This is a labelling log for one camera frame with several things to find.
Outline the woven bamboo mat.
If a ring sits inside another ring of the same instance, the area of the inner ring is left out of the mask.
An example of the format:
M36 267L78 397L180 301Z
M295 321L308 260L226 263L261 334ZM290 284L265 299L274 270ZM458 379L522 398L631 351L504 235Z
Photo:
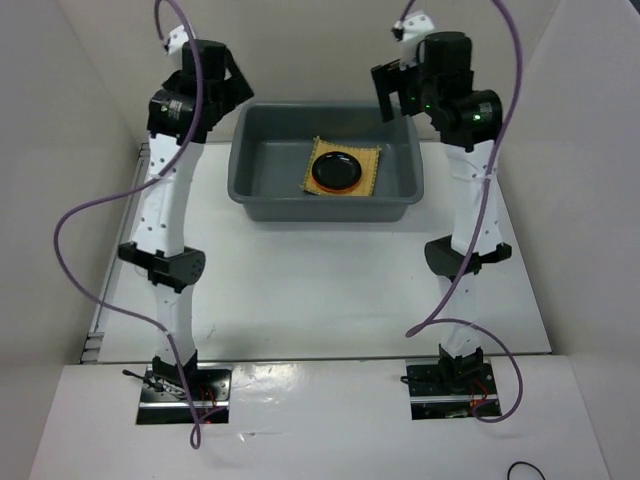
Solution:
M306 166L306 171L302 183L300 185L301 190L307 193L304 190L303 185L309 177L312 177L311 166L313 161L316 160L321 154L327 153L329 151L346 152L353 155L360 162L363 169L362 179L368 183L370 188L370 194L366 197L372 196L376 183L378 165L381 156L381 148L379 146L355 147L349 145L339 145L323 140L318 136L316 136L313 141L311 156Z

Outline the black round plate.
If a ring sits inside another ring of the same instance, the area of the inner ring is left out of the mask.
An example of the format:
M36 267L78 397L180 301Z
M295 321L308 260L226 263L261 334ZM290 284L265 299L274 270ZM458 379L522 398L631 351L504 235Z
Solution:
M323 153L311 166L312 179L321 189L327 191L352 189L360 182L362 175L360 162L346 152Z

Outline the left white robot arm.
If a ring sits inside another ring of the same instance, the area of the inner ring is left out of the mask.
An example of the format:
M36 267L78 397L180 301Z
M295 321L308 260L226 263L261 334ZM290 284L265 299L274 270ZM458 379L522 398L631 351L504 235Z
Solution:
M152 372L180 400L199 387L192 300L206 264L204 252L184 239L192 179L209 132L252 96L229 48L198 40L183 45L181 68L149 102L146 178L154 184L143 196L139 224L131 240L119 246L118 257L147 274L162 327Z

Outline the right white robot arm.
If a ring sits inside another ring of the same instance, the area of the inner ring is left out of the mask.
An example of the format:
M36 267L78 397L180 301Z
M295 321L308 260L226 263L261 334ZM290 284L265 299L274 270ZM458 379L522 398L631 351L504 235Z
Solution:
M512 254L498 226L491 187L503 128L502 101L493 90L474 88L472 41L464 33L411 33L399 26L393 33L400 58L372 70L382 119L394 118L392 93L399 97L402 115L429 116L444 146L454 195L452 233L424 248L442 298L423 323L434 323L441 313L473 317L476 275L484 264Z

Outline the orange plastic plate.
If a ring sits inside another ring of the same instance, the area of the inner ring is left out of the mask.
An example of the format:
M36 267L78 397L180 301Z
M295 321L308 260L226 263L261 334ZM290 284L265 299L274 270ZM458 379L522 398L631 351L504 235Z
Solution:
M315 195L366 197L370 194L369 185L362 178L360 178L354 185L343 189L337 189L321 185L314 178L309 177L305 181L303 188L307 193Z

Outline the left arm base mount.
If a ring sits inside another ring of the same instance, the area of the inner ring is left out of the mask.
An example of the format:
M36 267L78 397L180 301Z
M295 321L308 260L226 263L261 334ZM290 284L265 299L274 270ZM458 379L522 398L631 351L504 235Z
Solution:
M184 389L156 377L151 367L143 374L123 369L122 374L141 382L137 425L192 424L193 418ZM227 424L230 415L232 370L226 366L199 366L190 386L199 420L207 424Z

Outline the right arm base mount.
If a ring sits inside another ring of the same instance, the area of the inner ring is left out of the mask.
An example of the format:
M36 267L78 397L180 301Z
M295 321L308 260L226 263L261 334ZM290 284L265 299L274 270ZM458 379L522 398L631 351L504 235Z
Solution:
M440 347L437 359L408 362L400 382L407 386L413 420L502 415L493 369L481 347L456 358Z

